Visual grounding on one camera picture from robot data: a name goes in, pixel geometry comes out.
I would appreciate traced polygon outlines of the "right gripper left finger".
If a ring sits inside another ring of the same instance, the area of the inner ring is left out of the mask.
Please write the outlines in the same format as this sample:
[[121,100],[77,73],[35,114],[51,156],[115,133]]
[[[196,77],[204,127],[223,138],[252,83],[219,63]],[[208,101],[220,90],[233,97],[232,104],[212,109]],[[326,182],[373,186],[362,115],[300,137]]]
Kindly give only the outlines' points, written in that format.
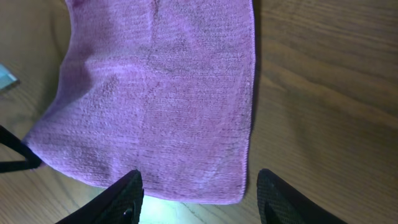
[[143,199],[141,173],[132,170],[57,224],[138,224]]

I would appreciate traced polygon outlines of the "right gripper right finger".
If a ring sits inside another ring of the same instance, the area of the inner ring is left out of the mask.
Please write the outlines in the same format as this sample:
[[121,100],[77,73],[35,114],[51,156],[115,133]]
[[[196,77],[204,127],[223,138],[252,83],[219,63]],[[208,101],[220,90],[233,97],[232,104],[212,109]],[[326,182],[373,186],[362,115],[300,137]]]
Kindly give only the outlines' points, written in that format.
[[269,169],[258,173],[257,206],[262,224],[346,224]]

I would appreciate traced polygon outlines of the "purple microfiber cloth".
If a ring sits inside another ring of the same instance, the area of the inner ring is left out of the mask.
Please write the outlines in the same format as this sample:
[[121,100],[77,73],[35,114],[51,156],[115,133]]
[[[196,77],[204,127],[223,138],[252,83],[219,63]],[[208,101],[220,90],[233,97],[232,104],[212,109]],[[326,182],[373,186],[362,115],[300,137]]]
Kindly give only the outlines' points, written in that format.
[[255,71],[250,0],[73,0],[57,95],[25,137],[48,166],[107,188],[231,204],[246,188]]

